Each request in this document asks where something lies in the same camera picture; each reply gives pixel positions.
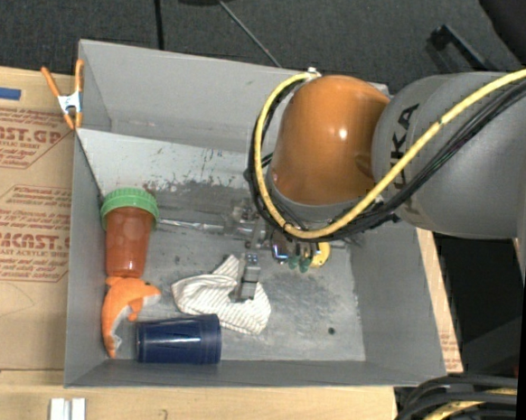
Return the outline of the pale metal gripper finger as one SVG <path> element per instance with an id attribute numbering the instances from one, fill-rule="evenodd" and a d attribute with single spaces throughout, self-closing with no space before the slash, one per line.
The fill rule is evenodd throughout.
<path id="1" fill-rule="evenodd" d="M 263 219 L 250 202 L 236 204 L 230 214 L 230 232 L 244 241 L 245 247 L 259 248 L 262 239 Z"/>
<path id="2" fill-rule="evenodd" d="M 257 284 L 261 268 L 256 253 L 245 253 L 239 261 L 237 302 L 253 300 L 256 296 Z"/>

